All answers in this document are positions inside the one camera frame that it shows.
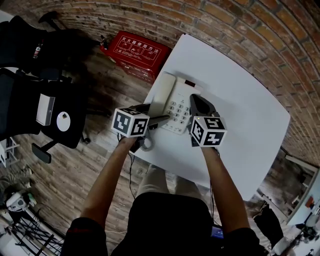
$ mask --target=beige pants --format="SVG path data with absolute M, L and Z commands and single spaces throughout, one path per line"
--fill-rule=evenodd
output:
M 152 164 L 150 164 L 148 172 L 141 181 L 136 196 L 147 192 L 169 194 L 166 171 Z M 176 179 L 175 194 L 202 200 L 196 184 L 180 176 L 177 176 Z

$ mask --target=red box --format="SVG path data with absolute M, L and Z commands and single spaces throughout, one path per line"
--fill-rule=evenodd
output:
M 153 84 L 171 49 L 158 42 L 125 31 L 119 31 L 108 49 L 100 49 L 128 75 Z

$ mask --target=black shirt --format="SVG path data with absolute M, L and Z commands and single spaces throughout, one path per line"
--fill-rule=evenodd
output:
M 129 213 L 127 234 L 112 256 L 123 255 L 262 255 L 250 228 L 211 237 L 212 219 L 200 199 L 148 192 L 139 195 Z M 104 229 L 89 218 L 75 219 L 61 256 L 108 255 Z

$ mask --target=white landline phone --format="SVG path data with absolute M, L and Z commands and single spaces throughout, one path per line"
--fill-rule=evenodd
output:
M 175 134 L 183 134 L 190 120 L 190 95 L 201 93 L 195 86 L 189 80 L 162 73 L 148 116 L 170 115 L 169 121 L 161 127 Z

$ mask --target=brick wall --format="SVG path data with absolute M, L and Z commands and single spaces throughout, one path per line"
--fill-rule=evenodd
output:
M 320 164 L 320 12 L 312 0 L 5 0 L 1 9 L 35 26 L 55 10 L 61 25 L 96 40 L 125 30 L 174 47 L 188 33 L 253 74 L 291 115 L 283 147 Z

